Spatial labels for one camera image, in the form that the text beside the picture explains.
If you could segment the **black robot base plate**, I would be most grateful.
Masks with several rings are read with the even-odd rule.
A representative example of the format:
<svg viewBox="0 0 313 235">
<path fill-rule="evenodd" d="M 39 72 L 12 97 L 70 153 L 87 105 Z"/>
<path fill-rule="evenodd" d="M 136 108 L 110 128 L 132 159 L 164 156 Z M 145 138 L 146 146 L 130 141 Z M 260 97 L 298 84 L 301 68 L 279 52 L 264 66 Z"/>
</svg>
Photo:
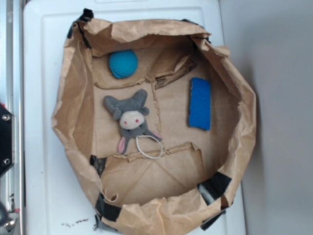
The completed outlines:
<svg viewBox="0 0 313 235">
<path fill-rule="evenodd" d="M 15 163 L 13 121 L 14 116 L 0 103 L 0 177 Z"/>
</svg>

